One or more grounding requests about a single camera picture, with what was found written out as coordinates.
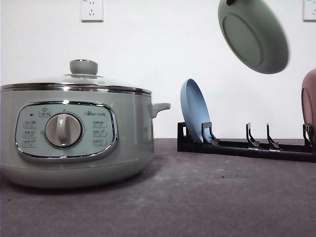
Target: blue plate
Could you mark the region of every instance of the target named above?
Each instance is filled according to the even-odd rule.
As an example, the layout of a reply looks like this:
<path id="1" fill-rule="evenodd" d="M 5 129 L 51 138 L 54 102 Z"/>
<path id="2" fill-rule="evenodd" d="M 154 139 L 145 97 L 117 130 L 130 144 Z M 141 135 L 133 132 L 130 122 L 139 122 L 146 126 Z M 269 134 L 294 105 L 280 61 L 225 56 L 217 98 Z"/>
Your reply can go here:
<path id="1" fill-rule="evenodd" d="M 183 84 L 180 99 L 183 118 L 191 137 L 203 143 L 201 125 L 210 122 L 210 118 L 202 92 L 194 80 L 189 79 Z M 205 136 L 207 140 L 212 139 L 209 129 L 205 130 Z"/>

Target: dark gray surface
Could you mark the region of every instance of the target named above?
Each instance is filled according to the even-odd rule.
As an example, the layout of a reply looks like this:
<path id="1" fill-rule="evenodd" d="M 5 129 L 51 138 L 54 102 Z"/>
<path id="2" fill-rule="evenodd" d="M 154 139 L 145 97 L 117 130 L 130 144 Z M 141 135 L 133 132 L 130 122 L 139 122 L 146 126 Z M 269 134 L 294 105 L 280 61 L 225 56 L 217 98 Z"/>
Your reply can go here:
<path id="1" fill-rule="evenodd" d="M 1 181 L 1 237 L 314 237 L 316 163 L 178 153 L 122 182 L 77 190 Z"/>

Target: wall outlet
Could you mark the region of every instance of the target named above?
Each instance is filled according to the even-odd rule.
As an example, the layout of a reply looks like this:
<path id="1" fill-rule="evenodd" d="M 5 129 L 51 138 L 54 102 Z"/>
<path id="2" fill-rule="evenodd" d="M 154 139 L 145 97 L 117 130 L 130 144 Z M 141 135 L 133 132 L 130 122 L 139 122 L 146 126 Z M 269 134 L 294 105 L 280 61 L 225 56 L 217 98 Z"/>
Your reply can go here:
<path id="1" fill-rule="evenodd" d="M 304 21 L 316 21 L 316 0 L 304 0 Z"/>
<path id="2" fill-rule="evenodd" d="M 103 21 L 103 0 L 81 0 L 81 21 Z"/>

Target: pot handle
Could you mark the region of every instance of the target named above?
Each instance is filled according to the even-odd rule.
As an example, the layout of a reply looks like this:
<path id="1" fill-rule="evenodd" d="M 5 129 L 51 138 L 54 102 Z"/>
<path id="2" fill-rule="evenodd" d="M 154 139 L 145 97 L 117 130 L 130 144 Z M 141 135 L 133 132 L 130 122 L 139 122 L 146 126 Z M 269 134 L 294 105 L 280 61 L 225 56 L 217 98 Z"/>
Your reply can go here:
<path id="1" fill-rule="evenodd" d="M 158 112 L 162 110 L 169 110 L 171 105 L 169 103 L 159 103 L 159 104 L 151 104 L 150 105 L 150 116 L 152 119 L 156 118 Z"/>

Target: black dish rack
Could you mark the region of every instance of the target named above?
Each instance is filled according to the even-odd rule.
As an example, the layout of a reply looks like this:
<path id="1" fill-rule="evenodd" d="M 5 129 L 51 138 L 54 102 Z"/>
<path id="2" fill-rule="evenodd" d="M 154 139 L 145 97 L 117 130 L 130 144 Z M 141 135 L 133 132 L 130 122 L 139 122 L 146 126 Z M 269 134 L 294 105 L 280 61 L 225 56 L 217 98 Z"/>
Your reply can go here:
<path id="1" fill-rule="evenodd" d="M 313 142 L 314 129 L 306 124 L 303 125 L 304 145 L 287 145 L 275 142 L 270 137 L 268 123 L 268 143 L 261 143 L 252 137 L 250 123 L 246 124 L 246 142 L 217 139 L 212 132 L 212 122 L 202 123 L 201 128 L 203 143 L 197 143 L 191 138 L 185 122 L 178 123 L 177 149 L 179 152 L 316 162 L 315 146 Z M 210 131 L 212 137 L 212 140 L 210 141 L 206 139 L 204 134 L 206 129 L 209 129 Z"/>

